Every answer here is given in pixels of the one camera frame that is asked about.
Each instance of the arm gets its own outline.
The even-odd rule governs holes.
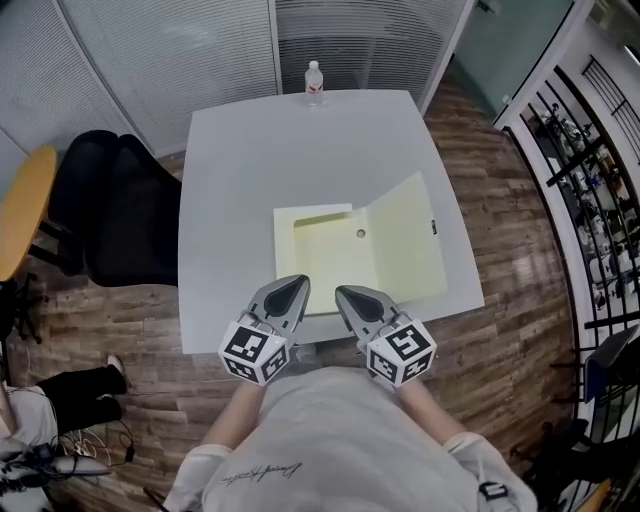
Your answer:
[[[171,492],[164,502],[170,512],[199,510],[202,493],[225,458],[258,424],[265,388],[242,382],[231,400],[180,465]]]
[[[402,408],[478,481],[478,510],[535,512],[531,490],[482,436],[466,431],[435,401],[418,379],[396,390]]]
[[[438,443],[444,445],[453,436],[466,432],[457,420],[440,407],[418,379],[398,388],[396,394],[407,415]]]
[[[16,416],[7,396],[7,390],[0,384],[0,438],[9,437],[18,430]]]
[[[243,381],[202,439],[235,450],[258,425],[265,388]]]

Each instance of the floor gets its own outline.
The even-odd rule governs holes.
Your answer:
[[[567,374],[549,364],[567,360],[571,314],[559,253],[527,168],[510,139],[495,131],[448,77],[426,116],[462,209],[486,306],[429,322],[438,359],[429,388],[470,430],[482,433],[517,471],[512,447],[526,450],[543,421],[570,414],[551,403],[571,393]],[[162,162],[181,174],[181,156]],[[99,288],[29,260],[51,300],[36,314],[41,345],[12,340],[9,360],[20,385],[65,370],[102,365],[107,353],[125,365],[130,392],[122,398],[136,442],[132,464],[99,481],[74,478],[52,487],[78,510],[143,511],[141,487],[169,489],[184,454],[198,443],[238,382],[214,355],[183,355],[177,290],[166,286]],[[323,346],[326,364],[360,366],[349,341]],[[109,426],[114,463],[124,449]],[[105,429],[94,432],[105,438]],[[102,458],[103,450],[98,450]]]

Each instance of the black office chair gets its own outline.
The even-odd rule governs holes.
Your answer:
[[[87,132],[58,169],[49,220],[80,240],[96,284],[177,286],[181,187],[133,135]]]
[[[563,419],[547,426],[537,456],[527,459],[532,466],[522,476],[538,500],[539,510],[563,510],[560,494],[572,482],[592,484],[627,474],[640,455],[640,431],[609,441],[594,443],[586,435],[589,423],[581,419]]]
[[[554,363],[552,368],[570,368],[578,371],[577,375],[584,378],[574,379],[572,386],[576,387],[569,397],[554,397],[556,403],[588,403],[592,399],[605,396],[607,386],[626,386],[640,384],[640,338],[636,338],[639,327],[637,325],[608,336],[599,347],[594,347],[584,363]],[[584,392],[580,397],[580,387]]]

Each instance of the chair backrest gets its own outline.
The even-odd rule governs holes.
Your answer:
[[[117,154],[115,133],[94,130],[76,137],[51,189],[49,219],[83,239],[99,215],[105,183]]]
[[[598,398],[607,385],[608,370],[616,362],[624,348],[633,339],[638,326],[634,325],[605,339],[585,361],[585,403]]]
[[[89,277],[101,286],[175,286],[182,185],[133,135],[121,136],[118,146],[86,239]]]

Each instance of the white shirt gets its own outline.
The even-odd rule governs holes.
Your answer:
[[[508,495],[488,501],[480,485]],[[185,458],[165,507],[243,512],[531,511],[536,500],[477,434],[439,445],[365,372],[324,368],[267,390],[260,424],[233,452]]]
[[[51,402],[38,386],[12,388],[7,386],[9,403],[18,430],[13,439],[29,445],[57,443],[58,425]]]

